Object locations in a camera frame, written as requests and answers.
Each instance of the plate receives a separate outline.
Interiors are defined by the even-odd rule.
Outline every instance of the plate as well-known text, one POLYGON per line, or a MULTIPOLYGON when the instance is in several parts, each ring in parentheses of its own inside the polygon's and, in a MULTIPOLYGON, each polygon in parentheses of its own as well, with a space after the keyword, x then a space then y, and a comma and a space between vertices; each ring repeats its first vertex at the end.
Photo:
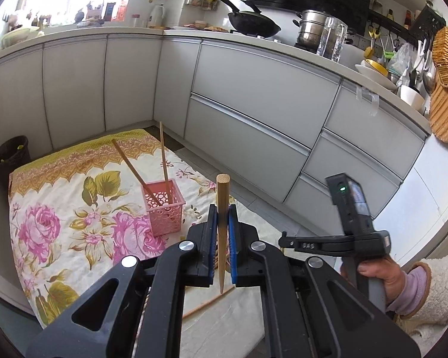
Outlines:
POLYGON ((378 83, 380 86, 385 87, 385 89, 394 91, 397 89, 395 84, 388 78, 385 78, 382 74, 380 74, 377 70, 371 69, 366 66, 362 66, 360 64, 356 64, 355 68, 357 71, 362 74, 364 77, 369 78, 375 83, 378 83))

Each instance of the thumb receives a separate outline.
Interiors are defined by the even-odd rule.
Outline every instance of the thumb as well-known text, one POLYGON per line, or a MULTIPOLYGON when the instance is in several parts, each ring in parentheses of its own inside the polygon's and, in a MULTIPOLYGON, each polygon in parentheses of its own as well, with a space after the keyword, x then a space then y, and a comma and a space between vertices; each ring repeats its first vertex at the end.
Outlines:
POLYGON ((400 266, 390 257, 368 260, 358 265, 358 272, 365 277, 376 277, 382 280, 393 280, 400 274, 400 266))

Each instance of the hand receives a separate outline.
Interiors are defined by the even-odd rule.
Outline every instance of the hand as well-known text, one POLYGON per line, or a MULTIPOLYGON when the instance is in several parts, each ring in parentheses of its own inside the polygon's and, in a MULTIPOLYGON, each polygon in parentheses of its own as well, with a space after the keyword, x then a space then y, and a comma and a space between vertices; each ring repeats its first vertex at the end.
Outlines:
MULTIPOLYGON (((357 271, 365 277, 376 277, 383 280, 386 298, 389 303, 394 301, 405 288, 405 272, 390 256, 377 260, 363 261, 358 265, 357 271)), ((347 279, 347 272, 343 265, 340 274, 347 279)))

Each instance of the wooden dowel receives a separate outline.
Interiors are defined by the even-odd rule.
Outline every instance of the wooden dowel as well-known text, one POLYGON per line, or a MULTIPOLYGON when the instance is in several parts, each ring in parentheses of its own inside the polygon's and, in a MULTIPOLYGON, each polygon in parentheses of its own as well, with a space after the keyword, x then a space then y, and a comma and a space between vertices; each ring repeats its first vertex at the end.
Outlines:
POLYGON ((224 292, 221 292, 218 296, 215 296, 211 300, 208 300, 208 301, 202 303, 200 306, 197 306, 196 308, 190 310, 189 312, 186 312, 182 316, 182 318, 184 319, 184 318, 190 317, 192 314, 195 314, 196 312, 202 310, 203 308, 206 308, 209 304, 212 304, 213 302, 215 302, 219 298, 223 297, 224 295, 226 295, 227 293, 232 291, 232 289, 234 289, 234 288, 235 288, 235 286, 227 288, 224 292))
POLYGON ((173 203, 171 198, 171 189, 169 187, 168 179, 168 166, 166 165, 166 154, 164 153, 164 133, 163 133, 163 123, 159 122, 159 136, 161 139, 161 159, 163 161, 163 172, 164 172, 164 182, 166 183, 166 194, 168 195, 168 204, 173 203))
POLYGON ((136 177, 136 179, 141 183, 143 188, 146 190, 146 192, 149 194, 150 197, 153 198, 153 200, 158 204, 158 206, 162 206, 162 203, 158 201, 158 199, 154 196, 153 192, 149 189, 148 185, 144 182, 143 178, 139 176, 139 173, 135 170, 133 165, 129 162, 128 158, 126 157, 125 153, 121 150, 118 143, 115 139, 112 139, 111 142, 115 146, 116 150, 120 154, 121 158, 125 161, 126 165, 129 167, 133 175, 136 177))
POLYGON ((231 177, 219 174, 217 183, 217 264, 219 269, 219 288, 224 289, 225 259, 227 248, 227 215, 229 212, 229 190, 231 177))

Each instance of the wok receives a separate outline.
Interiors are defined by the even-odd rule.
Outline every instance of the wok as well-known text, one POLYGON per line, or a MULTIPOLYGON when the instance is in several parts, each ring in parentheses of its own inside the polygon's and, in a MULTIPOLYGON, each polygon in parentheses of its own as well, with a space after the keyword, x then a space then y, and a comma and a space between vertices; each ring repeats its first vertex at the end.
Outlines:
POLYGON ((221 1, 232 9, 232 12, 228 14, 229 21, 237 32, 244 35, 269 38, 280 31, 280 27, 272 19, 264 16, 252 1, 241 0, 244 4, 251 7, 253 12, 239 11, 229 0, 221 1))

